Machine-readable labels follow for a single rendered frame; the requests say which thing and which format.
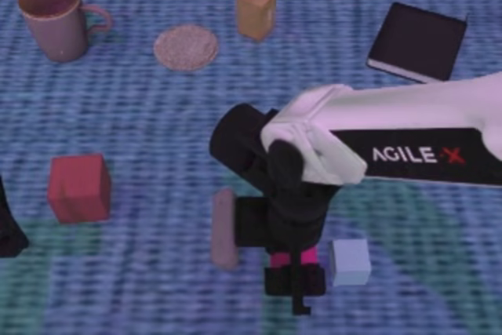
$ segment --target red x logo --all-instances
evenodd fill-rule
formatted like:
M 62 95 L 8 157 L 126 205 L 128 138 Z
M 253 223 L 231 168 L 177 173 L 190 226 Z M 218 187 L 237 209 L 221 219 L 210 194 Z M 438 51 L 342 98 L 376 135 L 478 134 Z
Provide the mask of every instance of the red x logo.
M 448 163 L 449 164 L 465 164 L 465 160 L 460 156 L 460 148 L 454 148 L 453 150 L 448 149 L 448 148 L 443 148 L 443 152 L 445 152 L 446 156 L 448 157 Z

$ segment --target round coaster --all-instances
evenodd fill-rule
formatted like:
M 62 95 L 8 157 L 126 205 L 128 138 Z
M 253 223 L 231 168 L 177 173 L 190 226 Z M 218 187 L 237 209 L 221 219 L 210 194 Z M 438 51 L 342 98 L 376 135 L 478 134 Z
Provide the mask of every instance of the round coaster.
M 180 25 L 161 33 L 154 44 L 157 60 L 173 71 L 196 71 L 218 54 L 218 40 L 197 25 Z

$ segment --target black label panel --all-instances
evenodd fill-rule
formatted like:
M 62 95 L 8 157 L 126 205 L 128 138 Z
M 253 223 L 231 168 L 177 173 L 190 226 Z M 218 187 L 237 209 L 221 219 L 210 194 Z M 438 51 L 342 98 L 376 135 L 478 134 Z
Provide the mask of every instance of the black label panel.
M 502 162 L 476 129 L 332 131 L 368 164 L 366 176 L 502 186 Z

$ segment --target pink coaster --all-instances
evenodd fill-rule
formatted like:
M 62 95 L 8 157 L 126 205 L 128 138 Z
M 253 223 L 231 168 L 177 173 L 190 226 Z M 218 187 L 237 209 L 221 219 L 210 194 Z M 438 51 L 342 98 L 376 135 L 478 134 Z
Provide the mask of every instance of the pink coaster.
M 288 253 L 275 253 L 270 257 L 270 266 L 272 268 L 280 268 L 282 266 L 287 266 L 290 264 L 289 254 Z M 305 250 L 301 254 L 301 263 L 302 264 L 317 264 L 317 248 L 312 247 L 309 250 Z

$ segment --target orange block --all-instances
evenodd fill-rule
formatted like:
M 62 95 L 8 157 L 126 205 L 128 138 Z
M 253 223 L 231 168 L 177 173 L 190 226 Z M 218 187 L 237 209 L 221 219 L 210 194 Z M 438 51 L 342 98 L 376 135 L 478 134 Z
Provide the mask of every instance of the orange block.
M 237 0 L 238 32 L 261 41 L 275 24 L 277 0 Z
M 52 159 L 47 200 L 60 223 L 108 219 L 110 197 L 111 178 L 101 154 Z

